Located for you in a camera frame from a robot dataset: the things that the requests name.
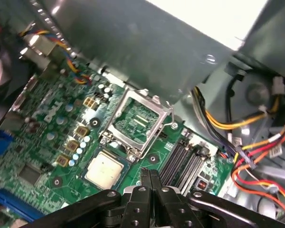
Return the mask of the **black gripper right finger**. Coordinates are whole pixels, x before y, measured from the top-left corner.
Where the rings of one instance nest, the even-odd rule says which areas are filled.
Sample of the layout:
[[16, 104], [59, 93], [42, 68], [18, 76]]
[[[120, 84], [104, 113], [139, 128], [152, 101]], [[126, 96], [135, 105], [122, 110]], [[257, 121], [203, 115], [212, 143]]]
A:
[[285, 223], [228, 200], [198, 190], [187, 197], [163, 186], [157, 170], [150, 170], [159, 225], [173, 228], [285, 228]]

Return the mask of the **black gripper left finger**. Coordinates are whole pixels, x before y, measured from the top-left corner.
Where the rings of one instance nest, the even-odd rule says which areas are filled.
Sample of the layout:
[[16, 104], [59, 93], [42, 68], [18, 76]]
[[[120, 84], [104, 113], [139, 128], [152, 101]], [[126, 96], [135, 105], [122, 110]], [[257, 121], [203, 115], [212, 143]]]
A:
[[150, 170], [141, 169], [141, 185], [120, 194], [103, 190], [70, 206], [48, 214], [27, 228], [148, 228], [152, 210]]

